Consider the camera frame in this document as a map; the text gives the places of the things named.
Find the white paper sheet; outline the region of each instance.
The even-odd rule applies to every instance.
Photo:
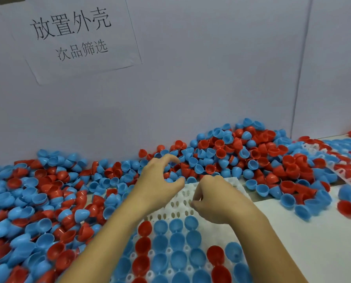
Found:
[[[141,63],[126,0],[25,0],[0,13],[40,85]]]

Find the hand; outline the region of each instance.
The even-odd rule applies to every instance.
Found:
[[[146,216],[164,207],[184,187],[184,178],[179,178],[174,183],[164,179],[164,169],[169,162],[179,163],[179,159],[171,154],[166,154],[160,159],[153,158],[144,167],[134,189],[127,200],[141,208]]]
[[[191,207],[212,223],[231,224],[241,215],[257,214],[259,209],[221,176],[204,176],[195,190]]]

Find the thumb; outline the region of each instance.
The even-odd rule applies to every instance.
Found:
[[[203,210],[203,202],[202,201],[192,201],[190,206],[195,209],[198,213]]]
[[[178,193],[184,188],[184,177],[180,177],[177,181],[171,184],[174,193]]]

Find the chinese character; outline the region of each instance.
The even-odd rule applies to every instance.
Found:
[[[99,29],[99,28],[101,27],[101,21],[103,21],[105,27],[111,27],[110,21],[109,21],[109,25],[106,25],[106,22],[105,22],[105,21],[106,21],[106,19],[107,19],[107,17],[108,17],[109,15],[106,14],[106,13],[104,12],[105,10],[106,10],[106,9],[99,9],[99,8],[97,7],[97,10],[96,10],[96,11],[90,11],[90,13],[95,13],[95,12],[97,12],[96,14],[93,14],[93,16],[94,16],[93,22],[94,22],[95,20],[98,21],[98,28],[97,28],[97,29]]]
[[[72,57],[73,58],[77,58],[77,57],[83,56],[82,52],[78,50],[78,47],[77,47],[76,44],[70,46],[70,49],[72,50]]]
[[[88,55],[93,55],[94,52],[94,47],[91,42],[87,42],[86,44],[82,43],[82,48],[84,49],[85,56]]]
[[[54,37],[53,34],[50,33],[48,29],[48,23],[49,21],[43,22],[42,18],[40,18],[40,22],[37,22],[33,20],[33,24],[30,26],[34,26],[35,31],[36,31],[36,39],[38,40],[39,38],[46,39],[48,35],[51,35]]]
[[[67,57],[67,58],[70,58],[69,56],[67,56],[65,53],[67,52],[67,49],[63,50],[61,47],[59,50],[56,50],[56,52],[59,53],[59,59],[61,61],[64,61],[64,59]]]
[[[69,20],[66,14],[51,16],[51,18],[53,24],[55,24],[58,27],[60,33],[58,36],[69,35],[70,33],[74,33],[70,31],[68,24]]]
[[[76,15],[76,12],[73,12],[74,24],[76,25],[76,22],[78,23],[78,30],[77,30],[77,33],[79,32],[79,30],[80,30],[80,28],[81,28],[81,17],[82,17],[83,20],[84,20],[86,29],[89,31],[88,24],[86,23],[86,20],[88,20],[89,22],[91,22],[91,20],[88,19],[88,18],[86,18],[86,17],[84,16],[83,11],[81,10],[81,15]]]
[[[99,53],[99,52],[108,52],[107,46],[104,43],[104,41],[99,40],[98,43],[97,42],[94,42],[94,43],[95,43],[95,47],[97,48],[97,53]]]

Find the white wall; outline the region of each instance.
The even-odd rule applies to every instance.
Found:
[[[313,0],[292,137],[351,130],[351,0]]]
[[[127,0],[143,64],[47,86],[0,16],[0,164],[121,160],[244,117],[290,131],[308,1]]]

